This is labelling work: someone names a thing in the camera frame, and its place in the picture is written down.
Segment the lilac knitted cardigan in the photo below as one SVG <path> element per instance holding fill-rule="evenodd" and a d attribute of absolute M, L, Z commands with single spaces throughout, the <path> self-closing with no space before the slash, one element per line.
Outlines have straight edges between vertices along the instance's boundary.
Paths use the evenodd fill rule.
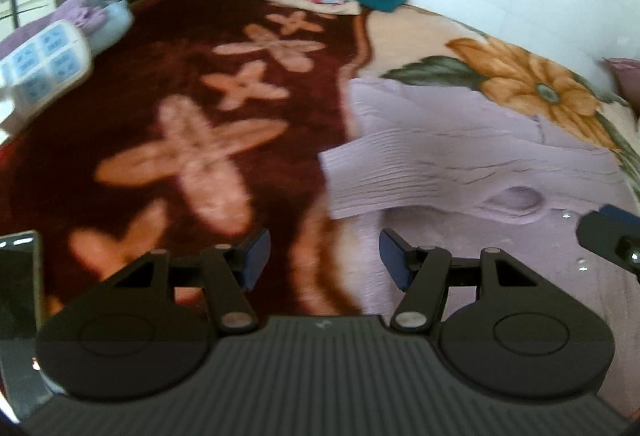
<path fill-rule="evenodd" d="M 636 207 L 609 149 L 465 87 L 358 78 L 349 96 L 359 135 L 320 156 L 333 218 L 373 216 L 458 253 L 501 246 L 563 283 L 632 283 L 575 237 L 604 204 Z"/>

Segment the purple pillow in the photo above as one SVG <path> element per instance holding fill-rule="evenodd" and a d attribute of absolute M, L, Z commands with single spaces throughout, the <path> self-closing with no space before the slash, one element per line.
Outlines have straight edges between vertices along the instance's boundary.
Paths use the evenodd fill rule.
<path fill-rule="evenodd" d="M 607 58 L 608 66 L 620 95 L 633 107 L 639 106 L 640 99 L 640 62 L 633 58 Z"/>

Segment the lilac and blue cloth bundle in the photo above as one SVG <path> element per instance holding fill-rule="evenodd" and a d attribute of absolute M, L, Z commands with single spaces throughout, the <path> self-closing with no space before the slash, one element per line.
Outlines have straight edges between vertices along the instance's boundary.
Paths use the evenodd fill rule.
<path fill-rule="evenodd" d="M 126 0 L 65 0 L 53 12 L 21 25 L 1 40 L 1 58 L 57 21 L 69 21 L 85 36 L 93 58 L 110 49 L 134 24 Z"/>

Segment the white blue tablet blister pack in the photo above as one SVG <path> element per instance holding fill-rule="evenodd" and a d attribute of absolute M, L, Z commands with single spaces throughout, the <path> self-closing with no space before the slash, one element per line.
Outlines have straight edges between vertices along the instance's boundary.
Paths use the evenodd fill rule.
<path fill-rule="evenodd" d="M 89 78 L 84 34 L 57 21 L 1 60 L 1 141 L 9 142 L 55 100 Z"/>

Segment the floral fleece bed blanket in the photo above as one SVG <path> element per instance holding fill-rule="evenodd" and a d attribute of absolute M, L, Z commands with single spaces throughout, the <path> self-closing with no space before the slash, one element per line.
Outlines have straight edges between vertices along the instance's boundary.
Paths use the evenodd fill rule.
<path fill-rule="evenodd" d="M 563 283 L 501 246 L 458 253 L 373 216 L 335 219 L 320 156 L 356 139 L 349 85 L 383 78 L 465 87 L 609 149 L 636 200 L 628 104 L 569 68 L 413 8 L 322 15 L 259 0 L 139 0 L 87 80 L 1 148 L 1 236 L 41 239 L 46 316 L 1 340 L 2 382 L 24 435 L 634 435 L 639 271 L 619 291 Z M 597 393 L 488 394 L 390 319 L 401 290 L 383 229 L 476 258 L 500 248 L 598 315 L 615 350 Z M 46 322 L 154 249 L 177 257 L 270 234 L 245 297 L 256 331 L 221 338 L 184 382 L 131 401 L 53 393 L 36 358 Z"/>

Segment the black smartphone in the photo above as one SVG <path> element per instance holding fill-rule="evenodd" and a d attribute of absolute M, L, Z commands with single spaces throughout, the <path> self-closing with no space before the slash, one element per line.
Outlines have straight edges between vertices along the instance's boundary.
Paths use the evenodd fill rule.
<path fill-rule="evenodd" d="M 2 235 L 0 245 L 1 339 L 29 340 L 46 316 L 40 235 Z"/>

